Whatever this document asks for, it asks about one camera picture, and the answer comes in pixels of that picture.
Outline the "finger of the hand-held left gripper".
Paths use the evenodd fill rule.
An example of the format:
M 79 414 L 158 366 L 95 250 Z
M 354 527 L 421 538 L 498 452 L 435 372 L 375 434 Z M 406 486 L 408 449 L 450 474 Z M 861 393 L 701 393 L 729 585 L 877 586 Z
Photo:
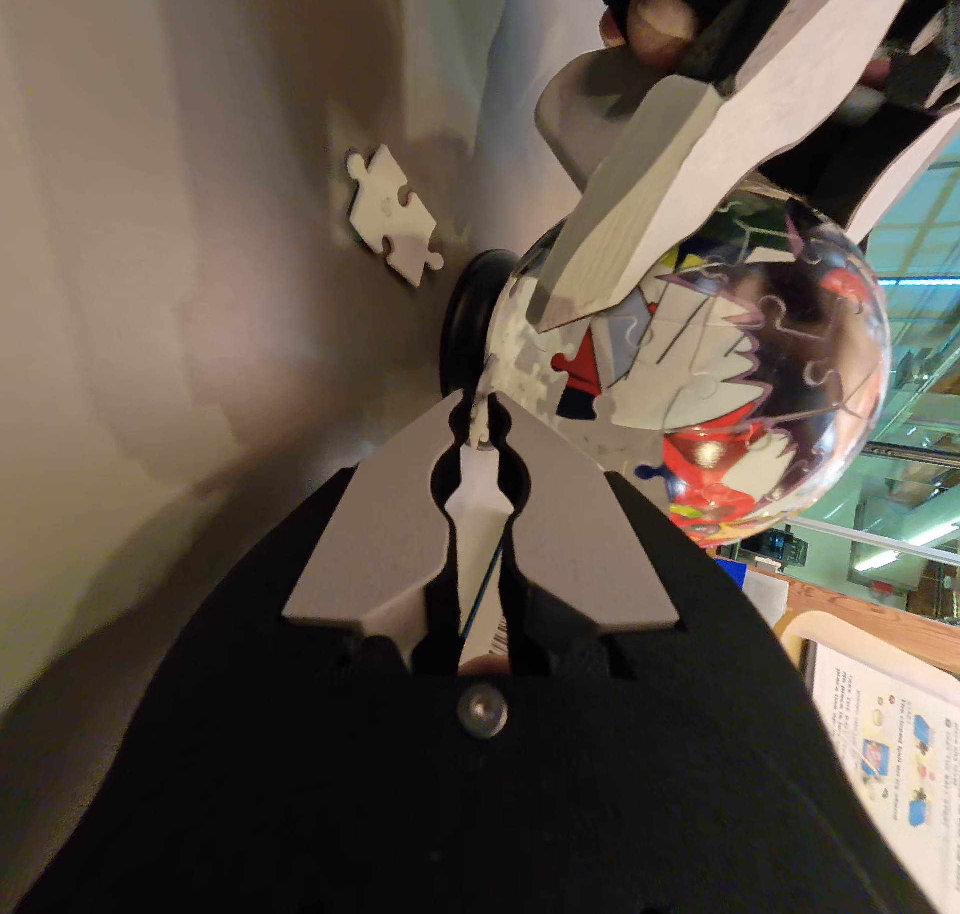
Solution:
M 768 158 L 857 85 L 905 0 L 753 0 L 712 80 L 651 88 L 591 176 L 528 318 L 544 332 L 620 302 Z
M 862 242 L 958 133 L 959 105 L 931 113 L 882 104 L 858 123 L 838 113 L 759 173 Z

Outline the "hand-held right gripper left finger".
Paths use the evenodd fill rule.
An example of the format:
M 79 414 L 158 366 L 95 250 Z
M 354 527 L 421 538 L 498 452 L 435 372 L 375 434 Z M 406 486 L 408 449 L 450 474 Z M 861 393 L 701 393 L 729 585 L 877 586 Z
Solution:
M 452 392 L 356 466 L 286 620 L 386 637 L 414 672 L 456 672 L 457 532 L 445 506 L 461 484 L 469 416 Z

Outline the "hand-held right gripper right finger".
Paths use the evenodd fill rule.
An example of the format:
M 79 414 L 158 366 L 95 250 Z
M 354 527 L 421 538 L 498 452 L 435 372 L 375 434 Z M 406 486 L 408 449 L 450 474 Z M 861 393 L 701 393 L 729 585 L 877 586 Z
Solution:
M 611 639 L 680 615 L 602 469 L 508 395 L 488 399 L 511 511 L 499 599 L 515 676 L 607 676 Z

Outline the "colourful puzzle ball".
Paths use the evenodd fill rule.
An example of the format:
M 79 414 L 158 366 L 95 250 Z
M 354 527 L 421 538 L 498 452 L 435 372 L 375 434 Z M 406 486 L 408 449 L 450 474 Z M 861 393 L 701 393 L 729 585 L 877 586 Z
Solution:
M 601 312 L 528 313 L 562 224 L 508 275 L 482 378 L 622 475 L 702 548 L 820 500 L 889 387 L 882 286 L 846 232 L 761 177 Z

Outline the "white puzzle piece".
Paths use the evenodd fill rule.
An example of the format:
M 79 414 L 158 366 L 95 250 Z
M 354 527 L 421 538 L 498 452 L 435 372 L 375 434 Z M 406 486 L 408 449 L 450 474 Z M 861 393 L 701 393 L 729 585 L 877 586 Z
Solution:
M 441 254 L 430 248 L 436 221 L 416 193 L 402 199 L 407 176 L 386 145 L 368 159 L 361 152 L 350 152 L 345 168 L 357 184 L 348 216 L 355 233 L 418 288 L 425 270 L 438 272 L 444 266 Z

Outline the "black round ball stand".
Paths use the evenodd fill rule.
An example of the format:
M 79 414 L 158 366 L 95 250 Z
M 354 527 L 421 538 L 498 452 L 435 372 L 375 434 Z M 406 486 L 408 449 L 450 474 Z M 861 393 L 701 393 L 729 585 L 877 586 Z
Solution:
M 450 296 L 440 333 L 438 377 L 441 396 L 475 390 L 486 366 L 488 332 L 518 255 L 489 249 L 465 266 Z

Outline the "person's left hand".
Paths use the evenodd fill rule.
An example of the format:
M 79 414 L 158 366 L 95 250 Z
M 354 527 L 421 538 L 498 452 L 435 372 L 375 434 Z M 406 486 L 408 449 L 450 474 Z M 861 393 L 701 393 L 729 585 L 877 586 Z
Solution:
M 627 46 L 641 64 L 669 75 L 697 39 L 702 24 L 684 0 L 630 0 L 622 25 L 606 8 L 598 29 L 605 48 Z

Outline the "white instruction sheet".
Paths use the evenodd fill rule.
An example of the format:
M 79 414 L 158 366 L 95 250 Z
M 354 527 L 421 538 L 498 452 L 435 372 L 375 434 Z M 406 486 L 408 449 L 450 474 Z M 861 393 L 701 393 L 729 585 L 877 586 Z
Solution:
M 938 912 L 959 911 L 958 704 L 816 641 L 808 689 L 871 821 Z

